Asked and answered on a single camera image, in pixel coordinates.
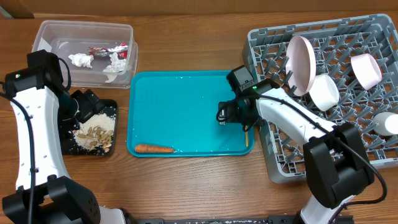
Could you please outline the wooden chopstick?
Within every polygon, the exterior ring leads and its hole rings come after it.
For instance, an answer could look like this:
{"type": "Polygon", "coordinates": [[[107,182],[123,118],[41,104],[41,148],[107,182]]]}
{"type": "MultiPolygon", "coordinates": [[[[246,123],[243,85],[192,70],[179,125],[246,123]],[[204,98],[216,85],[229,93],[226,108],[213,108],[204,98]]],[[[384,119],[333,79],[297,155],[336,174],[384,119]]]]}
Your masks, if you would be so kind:
{"type": "Polygon", "coordinates": [[[245,132],[245,143],[246,143],[246,147],[248,147],[249,146],[248,132],[245,132]]]}

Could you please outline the rice and food scraps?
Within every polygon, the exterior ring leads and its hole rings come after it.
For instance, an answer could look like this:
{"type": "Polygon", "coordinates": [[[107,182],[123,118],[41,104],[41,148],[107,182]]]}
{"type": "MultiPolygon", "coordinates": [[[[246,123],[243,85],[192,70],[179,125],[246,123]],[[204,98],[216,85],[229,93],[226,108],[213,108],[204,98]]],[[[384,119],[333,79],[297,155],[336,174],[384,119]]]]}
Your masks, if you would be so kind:
{"type": "Polygon", "coordinates": [[[116,117],[96,114],[73,131],[77,146],[87,152],[108,153],[111,149],[116,125],[116,117]]]}

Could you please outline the white napkin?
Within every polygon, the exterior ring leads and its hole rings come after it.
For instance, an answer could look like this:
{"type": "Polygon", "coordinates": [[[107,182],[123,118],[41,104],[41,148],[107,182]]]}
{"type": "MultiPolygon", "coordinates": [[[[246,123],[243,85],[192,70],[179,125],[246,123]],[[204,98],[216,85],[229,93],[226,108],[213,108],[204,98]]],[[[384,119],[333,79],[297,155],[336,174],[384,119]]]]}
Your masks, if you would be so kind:
{"type": "Polygon", "coordinates": [[[94,56],[82,53],[71,54],[68,58],[74,66],[86,68],[92,68],[91,62],[94,60],[94,56]]]}

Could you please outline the red foil wrapper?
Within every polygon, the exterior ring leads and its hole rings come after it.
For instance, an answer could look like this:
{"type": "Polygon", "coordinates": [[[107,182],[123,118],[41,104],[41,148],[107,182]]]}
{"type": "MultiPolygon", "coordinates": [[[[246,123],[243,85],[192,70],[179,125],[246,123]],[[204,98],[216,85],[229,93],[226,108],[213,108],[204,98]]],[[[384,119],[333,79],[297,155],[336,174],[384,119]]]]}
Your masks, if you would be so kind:
{"type": "Polygon", "coordinates": [[[105,57],[117,53],[118,59],[125,59],[127,58],[128,48],[129,46],[122,42],[114,48],[88,47],[88,52],[95,57],[105,57]]]}

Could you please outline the orange carrot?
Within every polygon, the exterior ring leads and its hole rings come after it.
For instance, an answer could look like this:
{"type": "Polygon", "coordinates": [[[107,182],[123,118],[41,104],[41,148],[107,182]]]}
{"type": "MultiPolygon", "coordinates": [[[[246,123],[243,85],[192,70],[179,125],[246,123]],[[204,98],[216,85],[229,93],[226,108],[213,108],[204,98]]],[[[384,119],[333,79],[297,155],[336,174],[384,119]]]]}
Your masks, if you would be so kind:
{"type": "Polygon", "coordinates": [[[138,144],[135,146],[134,150],[137,153],[143,154],[153,154],[153,153],[173,153],[175,149],[171,147],[162,147],[148,144],[138,144]]]}

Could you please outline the large pink plate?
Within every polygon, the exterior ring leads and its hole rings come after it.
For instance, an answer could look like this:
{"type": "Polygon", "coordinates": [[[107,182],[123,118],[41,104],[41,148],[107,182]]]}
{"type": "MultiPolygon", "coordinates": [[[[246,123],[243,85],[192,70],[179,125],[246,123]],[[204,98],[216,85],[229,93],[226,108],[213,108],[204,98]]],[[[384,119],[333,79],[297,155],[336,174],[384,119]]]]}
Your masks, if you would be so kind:
{"type": "Polygon", "coordinates": [[[316,59],[310,41],[300,35],[293,36],[288,44],[285,66],[286,72],[292,72],[288,80],[290,88],[296,87],[294,95],[302,96],[310,91],[315,81],[316,59]]]}

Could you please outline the cream bowl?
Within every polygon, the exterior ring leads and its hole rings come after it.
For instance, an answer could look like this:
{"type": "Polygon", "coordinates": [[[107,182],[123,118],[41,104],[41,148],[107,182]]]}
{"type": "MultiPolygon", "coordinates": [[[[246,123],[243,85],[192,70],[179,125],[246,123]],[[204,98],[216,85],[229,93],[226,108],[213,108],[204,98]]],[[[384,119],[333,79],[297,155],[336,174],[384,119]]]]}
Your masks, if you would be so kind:
{"type": "Polygon", "coordinates": [[[321,111],[327,111],[340,100],[337,86],[327,73],[315,77],[309,94],[315,106],[321,111]]]}

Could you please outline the small pink bowl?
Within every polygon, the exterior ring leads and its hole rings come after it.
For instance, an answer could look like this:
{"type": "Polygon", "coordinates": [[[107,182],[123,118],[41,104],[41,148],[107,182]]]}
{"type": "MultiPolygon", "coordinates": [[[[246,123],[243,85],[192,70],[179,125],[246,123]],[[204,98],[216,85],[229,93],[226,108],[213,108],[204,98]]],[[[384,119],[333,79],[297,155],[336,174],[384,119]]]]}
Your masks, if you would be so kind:
{"type": "Polygon", "coordinates": [[[352,57],[351,67],[359,84],[365,90],[376,86],[382,80],[381,69],[371,54],[361,54],[352,57]]]}

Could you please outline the white cup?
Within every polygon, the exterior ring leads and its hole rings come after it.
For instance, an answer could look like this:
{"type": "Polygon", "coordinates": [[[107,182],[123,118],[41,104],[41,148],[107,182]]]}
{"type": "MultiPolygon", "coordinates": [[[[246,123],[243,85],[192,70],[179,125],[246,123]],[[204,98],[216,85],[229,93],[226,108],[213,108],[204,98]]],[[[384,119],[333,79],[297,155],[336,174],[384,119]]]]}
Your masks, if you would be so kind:
{"type": "Polygon", "coordinates": [[[398,114],[391,112],[382,112],[373,118],[373,122],[377,124],[374,131],[382,136],[392,136],[397,134],[397,117],[398,114]]]}

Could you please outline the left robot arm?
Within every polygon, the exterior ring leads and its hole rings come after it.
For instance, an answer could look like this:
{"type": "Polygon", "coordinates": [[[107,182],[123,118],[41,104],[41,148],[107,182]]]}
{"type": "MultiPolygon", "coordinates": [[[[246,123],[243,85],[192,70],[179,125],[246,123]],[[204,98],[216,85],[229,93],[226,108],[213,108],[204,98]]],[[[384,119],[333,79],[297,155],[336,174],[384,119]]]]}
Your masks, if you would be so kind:
{"type": "Polygon", "coordinates": [[[116,116],[116,102],[91,90],[70,93],[71,78],[62,75],[66,63],[53,53],[29,53],[27,64],[2,83],[19,145],[16,191],[3,198],[4,214],[14,223],[133,223],[125,209],[101,206],[70,178],[63,161],[62,149],[74,145],[80,127],[96,115],[116,116]]]}

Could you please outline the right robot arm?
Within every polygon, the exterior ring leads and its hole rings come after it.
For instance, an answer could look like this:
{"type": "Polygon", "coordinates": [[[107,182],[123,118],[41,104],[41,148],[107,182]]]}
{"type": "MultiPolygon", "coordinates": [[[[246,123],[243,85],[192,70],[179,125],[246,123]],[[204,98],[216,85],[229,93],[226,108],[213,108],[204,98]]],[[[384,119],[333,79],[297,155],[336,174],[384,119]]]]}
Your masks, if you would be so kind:
{"type": "Polygon", "coordinates": [[[269,121],[303,149],[312,196],[295,223],[333,223],[341,209],[374,182],[374,169],[355,125],[337,125],[313,114],[275,81],[256,83],[244,65],[226,79],[235,97],[219,102],[219,123],[239,123],[247,132],[269,121]]]}

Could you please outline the grey dishwasher rack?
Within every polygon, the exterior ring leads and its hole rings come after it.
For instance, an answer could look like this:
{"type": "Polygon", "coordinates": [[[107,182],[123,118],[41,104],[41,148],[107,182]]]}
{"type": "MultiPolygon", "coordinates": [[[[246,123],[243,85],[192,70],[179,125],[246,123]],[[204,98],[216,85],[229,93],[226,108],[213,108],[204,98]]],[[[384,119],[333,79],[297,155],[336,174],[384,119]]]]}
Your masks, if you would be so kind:
{"type": "Polygon", "coordinates": [[[254,29],[248,33],[242,57],[259,80],[270,78],[286,89],[290,72],[286,51],[296,36],[309,40],[315,51],[317,73],[328,74],[340,93],[336,106],[321,111],[309,95],[296,101],[315,115],[342,124],[353,123],[360,131],[371,164],[378,168],[397,165],[397,136],[381,136],[373,118],[397,111],[397,31],[385,14],[254,29]],[[382,79],[365,90],[354,76],[352,57],[370,54],[381,68],[382,79]]]}

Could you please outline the black tray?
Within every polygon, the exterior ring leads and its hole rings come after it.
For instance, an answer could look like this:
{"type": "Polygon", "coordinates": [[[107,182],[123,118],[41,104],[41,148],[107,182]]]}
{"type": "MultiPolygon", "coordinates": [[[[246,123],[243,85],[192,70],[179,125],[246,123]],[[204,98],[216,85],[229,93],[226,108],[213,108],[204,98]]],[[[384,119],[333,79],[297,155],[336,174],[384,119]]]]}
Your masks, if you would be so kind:
{"type": "Polygon", "coordinates": [[[103,103],[104,109],[84,123],[73,118],[58,125],[63,155],[108,156],[113,153],[118,106],[114,100],[103,100],[103,103]]]}

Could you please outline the clear plastic bin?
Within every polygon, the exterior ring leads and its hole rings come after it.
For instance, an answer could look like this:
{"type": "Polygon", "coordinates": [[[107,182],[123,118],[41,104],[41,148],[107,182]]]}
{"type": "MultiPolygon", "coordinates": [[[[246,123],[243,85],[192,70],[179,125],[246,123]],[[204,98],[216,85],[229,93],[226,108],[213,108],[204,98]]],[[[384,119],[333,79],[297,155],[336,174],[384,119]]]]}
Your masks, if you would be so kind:
{"type": "Polygon", "coordinates": [[[32,50],[46,50],[64,59],[60,64],[64,82],[69,68],[72,86],[128,89],[136,74],[137,43],[132,26],[127,24],[47,20],[41,23],[32,50]],[[126,51],[118,56],[121,63],[112,52],[95,55],[90,68],[78,67],[71,59],[76,54],[89,56],[91,48],[111,50],[122,44],[126,51]]]}

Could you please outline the teal serving tray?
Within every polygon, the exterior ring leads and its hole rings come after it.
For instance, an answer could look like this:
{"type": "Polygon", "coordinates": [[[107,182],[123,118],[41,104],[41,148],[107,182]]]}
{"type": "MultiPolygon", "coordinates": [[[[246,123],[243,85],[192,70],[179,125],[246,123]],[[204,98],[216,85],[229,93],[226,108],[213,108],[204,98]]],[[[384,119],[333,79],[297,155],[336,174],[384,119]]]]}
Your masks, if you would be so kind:
{"type": "Polygon", "coordinates": [[[249,146],[240,124],[219,124],[218,103],[234,98],[227,70],[141,72],[131,82],[127,149],[136,157],[242,156],[249,146]],[[138,144],[175,149],[173,153],[137,153],[138,144]]]}

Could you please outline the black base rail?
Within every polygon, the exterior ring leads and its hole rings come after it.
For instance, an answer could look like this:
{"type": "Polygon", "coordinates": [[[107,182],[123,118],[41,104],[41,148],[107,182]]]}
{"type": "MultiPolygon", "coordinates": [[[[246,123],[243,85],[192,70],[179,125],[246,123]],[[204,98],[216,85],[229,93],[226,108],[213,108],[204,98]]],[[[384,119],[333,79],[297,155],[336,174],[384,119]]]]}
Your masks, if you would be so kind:
{"type": "Polygon", "coordinates": [[[138,224],[292,224],[294,215],[269,216],[268,218],[239,219],[196,219],[196,220],[164,220],[163,218],[137,219],[138,224]]]}

